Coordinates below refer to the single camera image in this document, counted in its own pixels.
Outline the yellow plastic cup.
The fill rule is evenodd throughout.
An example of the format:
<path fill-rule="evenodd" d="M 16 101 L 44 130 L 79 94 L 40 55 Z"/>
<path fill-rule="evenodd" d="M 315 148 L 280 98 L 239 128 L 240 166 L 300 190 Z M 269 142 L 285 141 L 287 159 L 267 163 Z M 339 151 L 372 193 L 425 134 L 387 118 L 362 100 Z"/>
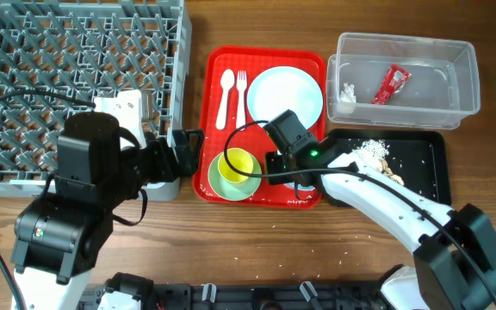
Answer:
<path fill-rule="evenodd" d="M 240 186 L 246 183 L 248 176 L 239 174 L 233 170 L 227 163 L 225 155 L 227 155 L 229 163 L 238 171 L 251 174 L 254 169 L 251 154 L 240 148 L 230 148 L 226 152 L 223 152 L 218 159 L 218 171 L 225 181 L 234 186 Z"/>

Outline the large light blue plate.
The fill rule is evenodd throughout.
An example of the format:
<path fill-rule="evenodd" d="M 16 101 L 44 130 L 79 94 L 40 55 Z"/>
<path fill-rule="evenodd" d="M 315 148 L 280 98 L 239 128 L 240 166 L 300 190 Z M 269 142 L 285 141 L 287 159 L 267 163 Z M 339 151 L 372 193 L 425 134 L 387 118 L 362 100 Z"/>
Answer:
<path fill-rule="evenodd" d="M 254 121 L 271 121 L 286 110 L 293 111 L 309 129 L 324 107 L 322 91 L 313 77 L 291 66 L 263 71 L 251 82 L 246 106 Z"/>

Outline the green bowl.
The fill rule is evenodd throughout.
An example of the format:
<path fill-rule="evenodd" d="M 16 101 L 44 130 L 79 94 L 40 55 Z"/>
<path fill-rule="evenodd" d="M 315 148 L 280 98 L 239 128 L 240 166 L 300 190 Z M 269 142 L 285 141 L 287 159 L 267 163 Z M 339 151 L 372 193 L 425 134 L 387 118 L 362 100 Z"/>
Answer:
<path fill-rule="evenodd" d="M 208 168 L 208 182 L 214 193 L 230 202 L 243 201 L 255 194 L 260 186 L 260 178 L 249 178 L 246 183 L 236 187 L 226 181 L 219 173 L 219 160 L 223 158 L 223 153 L 219 153 Z"/>

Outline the white plastic fork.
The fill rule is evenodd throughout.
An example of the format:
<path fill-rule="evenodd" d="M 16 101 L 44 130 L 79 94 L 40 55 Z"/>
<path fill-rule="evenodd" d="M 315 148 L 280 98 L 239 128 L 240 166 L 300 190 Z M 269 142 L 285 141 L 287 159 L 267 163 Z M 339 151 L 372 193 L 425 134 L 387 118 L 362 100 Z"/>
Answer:
<path fill-rule="evenodd" d="M 238 104 L 236 114 L 236 128 L 241 128 L 246 122 L 245 118 L 245 91 L 247 88 L 246 71 L 238 71 L 236 87 L 238 91 Z"/>

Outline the white tissue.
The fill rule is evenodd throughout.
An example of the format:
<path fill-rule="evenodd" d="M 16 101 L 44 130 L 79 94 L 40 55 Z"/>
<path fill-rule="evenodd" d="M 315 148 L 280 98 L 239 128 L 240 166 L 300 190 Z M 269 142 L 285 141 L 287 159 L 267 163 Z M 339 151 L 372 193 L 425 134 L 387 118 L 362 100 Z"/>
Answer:
<path fill-rule="evenodd" d="M 349 103 L 356 103 L 357 102 L 354 84 L 344 83 L 344 88 L 340 92 L 340 101 L 341 102 L 349 102 Z"/>

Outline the white plastic spoon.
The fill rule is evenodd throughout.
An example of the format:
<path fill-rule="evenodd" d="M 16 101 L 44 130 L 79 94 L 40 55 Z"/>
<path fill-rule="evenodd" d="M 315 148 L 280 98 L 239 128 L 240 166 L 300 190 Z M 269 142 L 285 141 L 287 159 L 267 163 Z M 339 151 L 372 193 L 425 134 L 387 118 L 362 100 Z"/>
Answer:
<path fill-rule="evenodd" d="M 226 127 L 226 114 L 228 105 L 228 95 L 230 89 L 234 86 L 235 77 L 231 69 L 226 69 L 221 75 L 220 86 L 222 89 L 220 105 L 215 122 L 215 127 L 218 130 L 223 130 Z"/>

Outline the red sauce packet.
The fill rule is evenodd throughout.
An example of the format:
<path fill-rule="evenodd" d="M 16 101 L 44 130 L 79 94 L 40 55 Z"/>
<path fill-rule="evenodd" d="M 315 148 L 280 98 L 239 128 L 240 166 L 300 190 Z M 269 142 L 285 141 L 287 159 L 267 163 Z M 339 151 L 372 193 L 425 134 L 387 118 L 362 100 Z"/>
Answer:
<path fill-rule="evenodd" d="M 396 64 L 391 64 L 371 103 L 374 105 L 385 105 L 390 98 L 402 89 L 405 83 L 410 80 L 411 76 L 412 74 L 408 70 Z"/>

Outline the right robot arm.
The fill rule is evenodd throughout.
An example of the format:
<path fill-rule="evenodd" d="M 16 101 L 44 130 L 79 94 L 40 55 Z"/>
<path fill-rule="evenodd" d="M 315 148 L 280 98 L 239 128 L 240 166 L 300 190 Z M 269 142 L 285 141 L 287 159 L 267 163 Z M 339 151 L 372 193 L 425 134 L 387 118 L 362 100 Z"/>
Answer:
<path fill-rule="evenodd" d="M 393 308 L 496 306 L 496 232 L 483 211 L 424 198 L 345 152 L 332 136 L 318 141 L 291 110 L 263 128 L 282 154 L 282 175 L 358 209 L 412 253 L 414 265 L 380 287 Z"/>

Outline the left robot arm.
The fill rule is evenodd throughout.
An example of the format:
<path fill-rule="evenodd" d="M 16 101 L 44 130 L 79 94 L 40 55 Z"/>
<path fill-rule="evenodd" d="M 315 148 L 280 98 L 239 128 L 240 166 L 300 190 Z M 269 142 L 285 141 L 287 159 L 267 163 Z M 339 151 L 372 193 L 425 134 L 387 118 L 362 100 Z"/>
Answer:
<path fill-rule="evenodd" d="M 74 309 L 90 283 L 115 215 L 127 200 L 148 201 L 148 183 L 172 183 L 199 167 L 204 132 L 175 130 L 176 145 L 164 138 L 141 146 L 135 136 L 106 113 L 78 113 L 65 121 L 58 138 L 58 168 L 15 222 L 14 309 Z"/>

